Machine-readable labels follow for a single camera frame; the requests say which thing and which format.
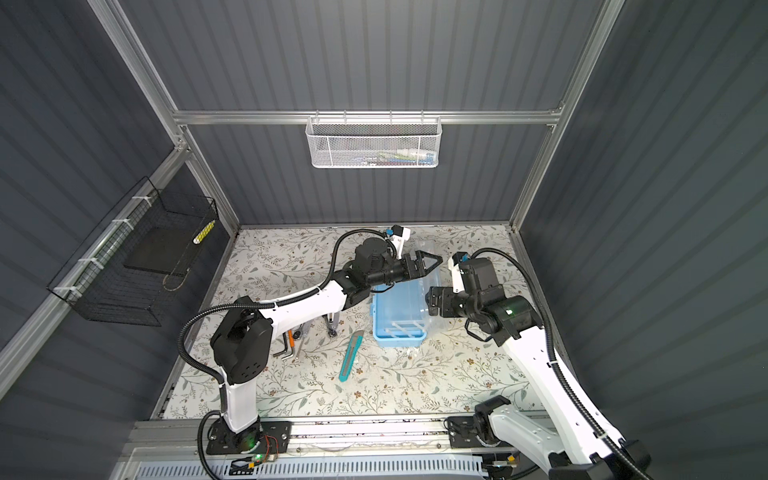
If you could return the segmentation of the blue plastic tool box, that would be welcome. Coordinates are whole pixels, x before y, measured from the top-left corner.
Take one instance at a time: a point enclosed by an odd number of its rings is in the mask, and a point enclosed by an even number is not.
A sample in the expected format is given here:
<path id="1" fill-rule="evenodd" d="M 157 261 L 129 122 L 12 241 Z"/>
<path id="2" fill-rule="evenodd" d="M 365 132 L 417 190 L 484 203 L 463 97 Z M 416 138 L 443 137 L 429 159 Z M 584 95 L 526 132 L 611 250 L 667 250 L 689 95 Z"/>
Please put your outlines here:
<path id="1" fill-rule="evenodd" d="M 376 343 L 382 348 L 419 347 L 432 323 L 426 295 L 431 287 L 440 285 L 437 267 L 426 277 L 398 283 L 384 293 L 375 294 L 370 313 Z"/>

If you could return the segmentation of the teal utility knife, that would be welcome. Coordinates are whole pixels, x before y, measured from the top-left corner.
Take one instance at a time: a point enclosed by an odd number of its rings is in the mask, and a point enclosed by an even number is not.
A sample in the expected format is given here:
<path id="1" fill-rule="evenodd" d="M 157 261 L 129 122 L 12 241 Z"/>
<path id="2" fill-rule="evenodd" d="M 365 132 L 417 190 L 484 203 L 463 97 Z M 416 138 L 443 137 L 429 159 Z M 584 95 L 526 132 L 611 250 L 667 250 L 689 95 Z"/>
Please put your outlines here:
<path id="1" fill-rule="evenodd" d="M 341 364 L 340 372 L 338 379 L 340 382 L 346 382 L 353 370 L 354 361 L 357 355 L 357 352 L 362 345 L 362 341 L 364 338 L 364 331 L 363 330 L 356 330 L 352 333 L 345 350 L 345 355 L 343 358 L 343 362 Z"/>

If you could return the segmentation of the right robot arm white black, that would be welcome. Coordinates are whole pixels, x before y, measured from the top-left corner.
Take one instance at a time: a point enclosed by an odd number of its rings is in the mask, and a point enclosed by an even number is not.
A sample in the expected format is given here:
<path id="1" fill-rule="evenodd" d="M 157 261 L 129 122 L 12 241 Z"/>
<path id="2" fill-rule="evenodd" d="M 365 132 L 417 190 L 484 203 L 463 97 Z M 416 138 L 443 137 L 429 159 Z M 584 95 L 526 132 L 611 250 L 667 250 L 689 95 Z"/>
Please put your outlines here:
<path id="1" fill-rule="evenodd" d="M 550 325 L 524 297 L 507 298 L 499 286 L 473 293 L 432 287 L 425 301 L 432 314 L 477 324 L 524 373 L 553 423 L 543 427 L 496 395 L 475 407 L 481 444 L 507 443 L 551 479 L 649 478 L 647 449 L 600 413 L 555 351 Z"/>

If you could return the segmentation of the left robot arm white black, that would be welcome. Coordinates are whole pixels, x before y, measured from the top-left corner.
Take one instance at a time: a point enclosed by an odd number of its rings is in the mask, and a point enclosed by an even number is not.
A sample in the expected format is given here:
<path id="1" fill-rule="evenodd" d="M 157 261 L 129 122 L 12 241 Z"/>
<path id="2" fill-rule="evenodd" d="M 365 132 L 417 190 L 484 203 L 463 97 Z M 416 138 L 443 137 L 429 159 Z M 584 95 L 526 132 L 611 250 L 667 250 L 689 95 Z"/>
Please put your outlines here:
<path id="1" fill-rule="evenodd" d="M 367 229 L 353 258 L 339 267 L 338 251 L 351 234 L 334 244 L 329 272 L 317 286 L 293 296 L 251 304 L 246 297 L 226 308 L 210 340 L 221 398 L 221 415 L 228 429 L 239 434 L 260 419 L 256 378 L 268 366 L 272 342 L 321 316 L 348 310 L 371 294 L 384 293 L 403 282 L 427 277 L 443 263 L 431 252 L 402 251 L 405 232 L 393 227 L 384 232 Z"/>

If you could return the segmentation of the markers in white basket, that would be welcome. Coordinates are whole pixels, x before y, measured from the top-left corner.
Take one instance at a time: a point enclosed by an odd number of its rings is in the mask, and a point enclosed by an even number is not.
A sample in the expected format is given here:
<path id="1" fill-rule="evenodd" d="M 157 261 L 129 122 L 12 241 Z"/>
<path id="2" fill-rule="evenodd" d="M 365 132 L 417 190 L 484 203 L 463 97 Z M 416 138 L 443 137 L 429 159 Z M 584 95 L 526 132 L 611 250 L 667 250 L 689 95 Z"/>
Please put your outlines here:
<path id="1" fill-rule="evenodd" d="M 393 166 L 416 165 L 435 166 L 438 163 L 438 154 L 433 150 L 425 149 L 397 149 L 370 152 L 362 157 L 355 158 L 362 165 Z"/>

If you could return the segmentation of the yellow green marker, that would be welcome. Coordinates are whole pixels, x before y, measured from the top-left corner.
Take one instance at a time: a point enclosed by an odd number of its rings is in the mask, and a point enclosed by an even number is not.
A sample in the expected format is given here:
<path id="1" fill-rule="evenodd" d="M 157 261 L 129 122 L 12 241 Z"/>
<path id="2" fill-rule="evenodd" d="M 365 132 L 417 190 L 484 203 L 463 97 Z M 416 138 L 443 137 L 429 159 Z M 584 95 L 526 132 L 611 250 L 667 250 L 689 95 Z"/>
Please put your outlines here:
<path id="1" fill-rule="evenodd" d="M 194 245 L 200 245 L 204 239 L 207 237 L 207 235 L 215 228 L 216 221 L 211 220 L 207 224 L 205 224 L 193 237 L 192 242 Z"/>

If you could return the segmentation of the black pad in basket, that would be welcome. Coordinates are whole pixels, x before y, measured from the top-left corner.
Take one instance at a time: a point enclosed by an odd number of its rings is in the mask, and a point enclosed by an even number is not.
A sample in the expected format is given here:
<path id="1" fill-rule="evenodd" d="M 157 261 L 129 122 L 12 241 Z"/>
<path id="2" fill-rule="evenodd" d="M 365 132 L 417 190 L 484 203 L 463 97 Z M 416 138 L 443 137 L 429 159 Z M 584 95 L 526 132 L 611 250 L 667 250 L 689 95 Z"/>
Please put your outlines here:
<path id="1" fill-rule="evenodd" d="M 125 268 L 182 277 L 202 249 L 194 245 L 194 235 L 183 229 L 153 227 L 123 262 Z"/>

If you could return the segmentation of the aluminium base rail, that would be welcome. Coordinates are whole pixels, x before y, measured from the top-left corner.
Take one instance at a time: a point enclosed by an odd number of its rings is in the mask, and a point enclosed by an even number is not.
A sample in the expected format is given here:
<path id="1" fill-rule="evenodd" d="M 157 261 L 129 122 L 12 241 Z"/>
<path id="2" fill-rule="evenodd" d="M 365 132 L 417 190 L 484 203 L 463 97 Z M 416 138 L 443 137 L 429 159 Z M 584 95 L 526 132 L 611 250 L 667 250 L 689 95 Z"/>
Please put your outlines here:
<path id="1" fill-rule="evenodd" d="M 542 411 L 503 407 L 500 432 L 482 439 L 469 415 L 381 415 L 274 418 L 272 438 L 251 453 L 198 449 L 196 420 L 140 422 L 111 476 L 114 479 L 518 479 L 544 478 L 547 461 L 573 460 Z"/>

